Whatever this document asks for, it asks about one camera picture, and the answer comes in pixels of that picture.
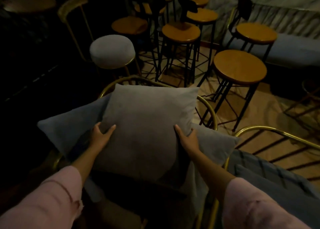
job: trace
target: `person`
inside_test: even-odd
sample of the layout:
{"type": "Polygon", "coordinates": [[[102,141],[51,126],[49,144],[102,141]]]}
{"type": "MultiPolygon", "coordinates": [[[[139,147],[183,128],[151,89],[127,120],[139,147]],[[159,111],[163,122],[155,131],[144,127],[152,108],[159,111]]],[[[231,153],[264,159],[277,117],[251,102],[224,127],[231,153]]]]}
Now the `person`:
{"type": "MultiPolygon", "coordinates": [[[[88,149],[71,166],[46,179],[17,206],[0,217],[0,228],[71,228],[82,210],[81,191],[96,156],[106,146],[116,126],[106,134],[97,123],[88,149]]],[[[199,149],[197,131],[186,137],[174,126],[180,142],[194,162],[209,190],[223,205],[225,229],[309,228],[290,215],[267,194],[242,178],[214,164],[199,149]]]]}

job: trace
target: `pink shirt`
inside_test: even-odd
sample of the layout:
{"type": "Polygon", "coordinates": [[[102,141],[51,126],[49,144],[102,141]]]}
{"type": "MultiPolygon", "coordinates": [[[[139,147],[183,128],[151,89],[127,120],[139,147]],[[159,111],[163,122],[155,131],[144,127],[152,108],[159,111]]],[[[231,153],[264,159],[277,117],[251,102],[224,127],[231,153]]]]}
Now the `pink shirt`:
{"type": "MultiPolygon", "coordinates": [[[[81,192],[78,170],[67,166],[3,214],[0,228],[71,228],[83,207],[81,192]]],[[[309,228],[242,178],[233,179],[227,186],[222,220],[225,229],[309,228]]]]}

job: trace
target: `floor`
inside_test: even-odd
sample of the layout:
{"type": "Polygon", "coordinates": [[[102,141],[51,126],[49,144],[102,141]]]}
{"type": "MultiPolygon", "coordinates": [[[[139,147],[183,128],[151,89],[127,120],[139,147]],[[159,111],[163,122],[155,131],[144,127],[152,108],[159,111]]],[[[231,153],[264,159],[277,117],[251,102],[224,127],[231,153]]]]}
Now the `floor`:
{"type": "MultiPolygon", "coordinates": [[[[209,55],[210,49],[200,47],[200,52],[206,56],[209,55]]],[[[155,79],[155,70],[153,68],[152,60],[148,57],[140,57],[142,60],[148,61],[150,64],[145,63],[144,68],[142,69],[142,75],[144,77],[147,77],[150,80],[155,79]]],[[[206,61],[206,57],[203,55],[199,56],[199,61],[196,63],[196,65],[199,65],[198,68],[195,70],[195,82],[194,84],[191,84],[189,87],[196,87],[199,81],[202,78],[202,74],[207,70],[208,62],[205,62],[201,64],[202,62],[206,61]]],[[[185,59],[183,56],[179,57],[179,60],[184,62],[185,59]]],[[[173,64],[178,66],[183,66],[182,63],[178,60],[174,60],[173,64]]],[[[161,67],[164,68],[167,63],[167,60],[163,60],[161,63],[161,67]]],[[[159,80],[166,82],[170,85],[183,87],[184,82],[183,80],[183,74],[184,69],[172,66],[172,68],[168,71],[167,75],[162,74],[159,78],[159,80]]],[[[217,76],[213,75],[212,77],[209,77],[208,80],[204,81],[199,89],[199,95],[209,95],[215,92],[215,90],[218,88],[219,83],[217,80],[217,76]]],[[[242,97],[245,97],[248,88],[247,87],[233,87],[232,92],[229,92],[227,95],[227,100],[230,102],[231,106],[234,108],[234,110],[239,114],[242,106],[244,105],[245,100],[242,97]]],[[[214,108],[216,103],[211,101],[211,99],[208,97],[206,100],[210,103],[210,105],[214,108]]],[[[310,138],[309,132],[302,128],[298,124],[297,121],[295,121],[293,118],[287,116],[283,113],[283,110],[285,110],[287,107],[289,107],[294,101],[284,99],[278,96],[274,96],[270,92],[270,85],[266,83],[260,83],[258,86],[257,91],[255,92],[245,114],[242,118],[236,132],[244,127],[247,126],[270,126],[274,127],[276,129],[285,131],[287,133],[293,134],[295,136],[298,136],[300,138],[305,138],[311,142],[314,142],[316,144],[320,144],[319,139],[316,140],[314,138],[310,138]]],[[[298,105],[296,108],[290,111],[290,114],[294,113],[300,113],[304,110],[306,110],[309,105],[298,105]]],[[[201,114],[203,114],[206,110],[205,106],[202,105],[200,102],[198,102],[198,110],[201,114]]],[[[231,110],[230,106],[227,104],[226,101],[224,101],[220,107],[220,109],[217,112],[217,120],[218,123],[226,122],[229,120],[235,119],[236,116],[231,110]]],[[[195,112],[194,114],[194,120],[195,123],[198,123],[200,121],[200,118],[198,114],[195,112]]],[[[307,114],[301,118],[301,121],[307,123],[308,125],[311,125],[314,128],[319,129],[319,122],[320,122],[320,112],[315,111],[313,113],[307,114]]],[[[225,125],[219,125],[218,131],[222,133],[227,133],[232,135],[232,128],[234,126],[235,122],[231,122],[225,125]]],[[[246,139],[250,137],[254,131],[245,133],[241,136],[241,138],[246,139]]],[[[248,144],[244,145],[241,149],[250,153],[253,153],[260,148],[280,139],[281,136],[272,132],[265,131],[261,135],[259,135],[257,138],[250,141],[248,144]]],[[[266,160],[272,160],[274,158],[277,158],[279,156],[282,156],[284,154],[287,154],[289,152],[292,152],[294,150],[297,150],[299,148],[302,148],[301,144],[296,144],[292,141],[285,141],[282,142],[274,147],[271,147],[270,149],[258,154],[259,157],[266,159],[266,160]]],[[[293,166],[297,166],[300,164],[313,162],[313,161],[319,161],[320,160],[320,151],[318,150],[307,150],[300,154],[285,158],[281,161],[275,162],[276,165],[279,165],[283,168],[290,168],[293,166]]],[[[303,169],[295,170],[294,171],[297,174],[302,175],[305,178],[311,178],[311,177],[318,177],[320,176],[320,165],[313,165],[309,166],[303,169]]],[[[318,189],[320,189],[320,180],[313,181],[312,182],[318,189]]]]}

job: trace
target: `white cushioned seat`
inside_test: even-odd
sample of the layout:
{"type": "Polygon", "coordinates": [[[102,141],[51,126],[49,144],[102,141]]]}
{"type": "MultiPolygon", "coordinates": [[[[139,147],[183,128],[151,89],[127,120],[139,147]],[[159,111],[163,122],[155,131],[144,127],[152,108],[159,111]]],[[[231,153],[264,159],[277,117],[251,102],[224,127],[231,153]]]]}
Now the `white cushioned seat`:
{"type": "Polygon", "coordinates": [[[129,38],[121,35],[107,35],[96,39],[90,46],[92,61],[103,69],[124,67],[136,55],[129,38]]]}

